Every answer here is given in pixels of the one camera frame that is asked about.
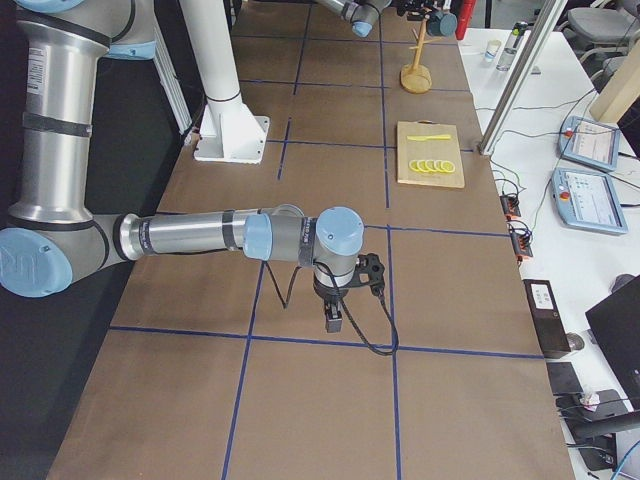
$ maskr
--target blue cable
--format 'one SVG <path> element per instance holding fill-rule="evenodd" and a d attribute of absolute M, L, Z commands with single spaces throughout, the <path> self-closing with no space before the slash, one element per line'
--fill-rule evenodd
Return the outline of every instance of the blue cable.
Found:
<path fill-rule="evenodd" d="M 613 472 L 613 475 L 611 475 L 611 479 L 610 480 L 615 480 L 616 478 L 618 478 L 618 474 L 622 470 L 622 467 L 624 467 L 624 464 L 627 461 L 627 458 L 629 458 L 629 456 L 631 455 L 631 452 L 633 452 L 638 447 L 638 445 L 640 445 L 640 440 L 638 440 L 636 443 L 634 443 L 633 447 L 631 447 L 627 451 L 627 453 L 624 454 L 624 457 L 622 457 L 622 460 L 618 464 L 618 468 L 616 468 L 616 471 Z"/>

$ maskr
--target white table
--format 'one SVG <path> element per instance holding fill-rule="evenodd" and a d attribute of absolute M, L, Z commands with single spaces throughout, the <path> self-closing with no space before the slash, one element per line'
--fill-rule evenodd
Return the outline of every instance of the white table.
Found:
<path fill-rule="evenodd" d="M 496 62 L 487 64 L 483 58 L 484 49 L 487 41 L 492 39 L 499 39 L 504 44 L 508 34 L 506 30 L 469 29 L 465 39 L 459 43 L 483 131 L 493 113 L 487 108 L 495 108 L 511 73 L 496 70 Z M 559 105 L 578 100 L 593 88 L 561 33 L 552 34 L 537 66 L 541 73 L 531 75 L 525 82 L 516 106 Z M 514 110 L 505 129 L 529 135 L 558 132 L 572 107 L 572 115 L 591 118 L 588 106 L 595 95 L 595 92 L 590 93 L 575 107 L 571 103 L 556 109 Z M 492 155 L 494 162 L 515 171 L 521 185 L 526 188 L 520 194 L 520 209 L 522 220 L 529 227 L 533 227 L 535 211 L 543 202 L 534 229 L 534 258 L 522 264 L 520 273 L 523 279 L 551 282 L 565 331 L 578 333 L 585 340 L 584 350 L 562 359 L 573 363 L 584 390 L 613 388 L 624 398 L 625 394 L 602 352 L 589 342 L 586 333 L 589 325 L 584 312 L 609 295 L 617 275 L 640 274 L 640 209 L 624 209 L 629 225 L 626 235 L 610 236 L 567 228 L 557 214 L 550 191 L 547 190 L 544 197 L 543 191 L 556 166 L 583 167 L 565 160 L 558 163 L 557 140 L 557 135 L 526 138 L 506 132 Z M 621 151 L 633 154 L 626 140 L 621 142 Z M 504 173 L 515 181 L 513 174 Z M 615 175 L 640 184 L 640 162 L 620 157 Z M 498 182 L 498 190 L 501 190 L 502 183 Z M 618 181 L 614 181 L 614 185 L 621 203 L 640 203 L 640 191 Z M 506 185 L 505 191 L 511 192 L 513 188 Z M 572 450 L 570 455 L 576 478 L 591 478 L 579 453 Z M 610 471 L 603 471 L 599 476 L 604 479 L 610 474 Z"/>

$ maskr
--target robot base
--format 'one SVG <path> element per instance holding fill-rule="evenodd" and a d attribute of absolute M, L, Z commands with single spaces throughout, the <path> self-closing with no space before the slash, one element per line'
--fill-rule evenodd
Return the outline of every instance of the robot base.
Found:
<path fill-rule="evenodd" d="M 209 105 L 205 107 L 196 160 L 230 163 L 260 163 L 269 131 L 269 117 L 254 116 L 242 104 L 238 112 L 220 114 L 217 134 Z"/>

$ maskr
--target black monitor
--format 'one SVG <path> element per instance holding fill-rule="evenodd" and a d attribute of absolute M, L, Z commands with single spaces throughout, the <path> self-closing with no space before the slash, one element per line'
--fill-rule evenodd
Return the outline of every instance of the black monitor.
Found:
<path fill-rule="evenodd" d="M 633 407 L 640 409 L 640 276 L 586 315 L 611 370 Z"/>

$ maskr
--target brown table surface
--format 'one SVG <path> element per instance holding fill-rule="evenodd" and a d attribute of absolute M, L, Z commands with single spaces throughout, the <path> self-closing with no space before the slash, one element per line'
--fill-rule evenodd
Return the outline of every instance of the brown table surface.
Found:
<path fill-rule="evenodd" d="M 433 89 L 405 93 L 413 26 L 387 9 L 361 40 L 318 5 L 246 3 L 232 41 L 245 103 L 272 120 L 264 159 L 186 147 L 159 207 L 355 209 L 400 351 L 326 334 L 310 271 L 284 311 L 241 253 L 142 259 L 51 479 L 573 478 L 458 48 L 427 45 Z M 457 125 L 464 189 L 396 183 L 400 120 Z M 273 268 L 286 285 L 293 265 Z M 388 344 L 368 289 L 346 300 Z"/>

